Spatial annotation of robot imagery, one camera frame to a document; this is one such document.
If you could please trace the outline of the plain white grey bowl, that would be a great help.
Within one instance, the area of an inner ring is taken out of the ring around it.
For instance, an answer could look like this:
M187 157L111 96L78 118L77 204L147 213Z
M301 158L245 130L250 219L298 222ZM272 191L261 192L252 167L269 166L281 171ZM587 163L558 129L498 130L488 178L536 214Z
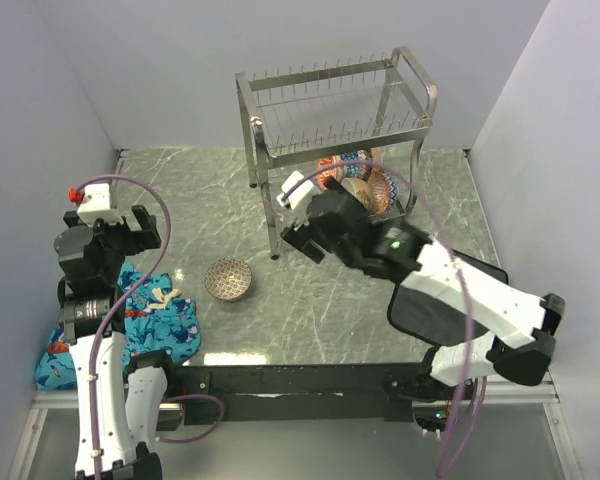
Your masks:
M373 209L373 191L367 182L358 178L344 178L341 185L367 210L371 211Z

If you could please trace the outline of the blue triangle pattern bowl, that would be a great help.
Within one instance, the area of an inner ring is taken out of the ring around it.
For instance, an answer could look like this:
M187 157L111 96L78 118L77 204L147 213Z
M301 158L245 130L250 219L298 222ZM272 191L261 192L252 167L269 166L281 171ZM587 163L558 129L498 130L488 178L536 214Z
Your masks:
M369 176L369 167L359 164L359 161L368 161L370 153L366 150L344 153L340 160L345 164L345 177L366 180Z

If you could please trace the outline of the red geometric pattern bowl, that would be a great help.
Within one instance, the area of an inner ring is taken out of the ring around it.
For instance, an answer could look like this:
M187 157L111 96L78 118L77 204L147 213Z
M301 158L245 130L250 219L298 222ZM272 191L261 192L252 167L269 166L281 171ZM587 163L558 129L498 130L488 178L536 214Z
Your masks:
M399 190L395 181L381 170L373 170L367 180L372 190L372 212L386 213L397 201Z

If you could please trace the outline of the orange floral pattern bowl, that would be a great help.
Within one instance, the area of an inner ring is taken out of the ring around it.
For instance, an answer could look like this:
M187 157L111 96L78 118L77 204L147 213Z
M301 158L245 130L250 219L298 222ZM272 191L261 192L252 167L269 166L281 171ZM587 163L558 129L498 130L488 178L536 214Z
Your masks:
M342 166L342 160L339 155L323 157L317 161L317 168L321 172L316 176L316 182L322 189L326 189L326 181L334 178L340 182L346 174L346 168Z

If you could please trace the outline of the steel two-tier dish rack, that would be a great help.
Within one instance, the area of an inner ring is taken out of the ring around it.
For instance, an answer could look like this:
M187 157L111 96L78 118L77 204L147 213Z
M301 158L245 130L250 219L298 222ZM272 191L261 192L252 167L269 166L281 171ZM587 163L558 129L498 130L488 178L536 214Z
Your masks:
M432 126L439 91L406 46L390 55L235 76L249 185L259 190L269 254L280 256L280 216L271 181L321 157L409 142L409 174Z

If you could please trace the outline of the brown floral pattern bowl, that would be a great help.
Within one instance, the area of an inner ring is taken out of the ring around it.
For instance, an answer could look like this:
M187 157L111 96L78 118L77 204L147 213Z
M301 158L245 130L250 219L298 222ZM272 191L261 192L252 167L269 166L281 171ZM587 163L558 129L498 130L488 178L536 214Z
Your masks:
M231 257L214 262L204 277L207 292L222 301L240 300L249 291L252 281L253 274L248 263Z

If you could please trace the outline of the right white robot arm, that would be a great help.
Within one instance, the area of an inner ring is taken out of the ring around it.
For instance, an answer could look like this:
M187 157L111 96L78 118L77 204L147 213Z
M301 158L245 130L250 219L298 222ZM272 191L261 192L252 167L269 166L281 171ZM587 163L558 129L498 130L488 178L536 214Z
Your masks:
M299 172L281 187L278 203L294 219L283 240L315 263L331 253L351 269L395 284L388 319L397 330L431 344L411 389L440 398L468 379L499 375L539 385L552 362L565 300L517 290L474 262L401 221L372 221L337 181L319 189Z

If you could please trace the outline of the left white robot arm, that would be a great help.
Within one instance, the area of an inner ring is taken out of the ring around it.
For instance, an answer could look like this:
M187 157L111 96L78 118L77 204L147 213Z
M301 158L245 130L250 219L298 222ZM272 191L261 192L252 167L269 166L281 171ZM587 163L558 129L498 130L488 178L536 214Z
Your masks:
M161 249L155 216L131 211L139 227L108 224L98 215L87 224L68 211L66 230L54 241L64 275L58 283L59 323L74 369L79 411L77 479L160 479L155 451L161 402L173 399L180 378L162 350L123 364L126 291L118 276L126 258Z

